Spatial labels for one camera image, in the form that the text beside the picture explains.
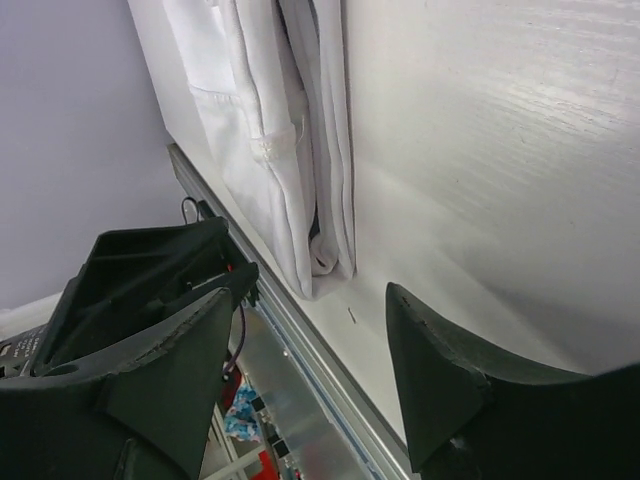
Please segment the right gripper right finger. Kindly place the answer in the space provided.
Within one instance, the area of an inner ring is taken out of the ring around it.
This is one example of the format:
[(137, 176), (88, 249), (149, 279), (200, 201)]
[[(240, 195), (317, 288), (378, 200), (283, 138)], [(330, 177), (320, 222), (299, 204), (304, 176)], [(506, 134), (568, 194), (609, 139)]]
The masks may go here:
[(639, 368), (585, 375), (493, 344), (403, 286), (386, 329), (406, 445), (424, 479), (635, 479)]

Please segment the white skirt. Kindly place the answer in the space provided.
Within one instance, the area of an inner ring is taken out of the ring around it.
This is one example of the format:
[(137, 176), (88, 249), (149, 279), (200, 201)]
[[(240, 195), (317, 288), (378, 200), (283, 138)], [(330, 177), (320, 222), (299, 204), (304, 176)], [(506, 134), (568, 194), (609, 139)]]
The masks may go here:
[(133, 1), (166, 130), (208, 159), (300, 297), (356, 269), (342, 6)]

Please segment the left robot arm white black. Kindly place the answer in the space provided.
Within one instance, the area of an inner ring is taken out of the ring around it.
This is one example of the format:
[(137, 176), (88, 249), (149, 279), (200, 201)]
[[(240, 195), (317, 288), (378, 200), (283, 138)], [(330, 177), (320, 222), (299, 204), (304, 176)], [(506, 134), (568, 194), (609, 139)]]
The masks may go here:
[(238, 307), (254, 298), (258, 266), (227, 222), (101, 234), (44, 324), (1, 343), (1, 376), (39, 376), (154, 326), (218, 288)]

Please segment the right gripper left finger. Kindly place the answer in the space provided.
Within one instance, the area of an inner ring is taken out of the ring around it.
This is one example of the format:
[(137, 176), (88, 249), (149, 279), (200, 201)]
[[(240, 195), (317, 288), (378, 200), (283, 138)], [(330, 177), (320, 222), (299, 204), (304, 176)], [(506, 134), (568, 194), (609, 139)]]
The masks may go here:
[(232, 315), (217, 289), (43, 376), (2, 380), (2, 478), (198, 478)]

